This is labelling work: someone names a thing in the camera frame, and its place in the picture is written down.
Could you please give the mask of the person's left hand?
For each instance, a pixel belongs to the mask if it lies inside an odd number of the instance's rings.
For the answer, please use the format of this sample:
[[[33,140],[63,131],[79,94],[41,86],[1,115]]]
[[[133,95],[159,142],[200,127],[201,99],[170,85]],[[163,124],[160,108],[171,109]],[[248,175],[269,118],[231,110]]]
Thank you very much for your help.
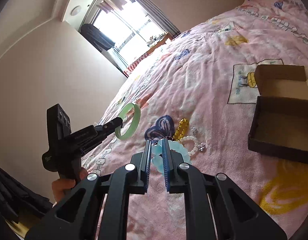
[[[51,189],[55,199],[55,205],[65,196],[65,190],[70,190],[76,185],[75,179],[59,178],[52,182]]]

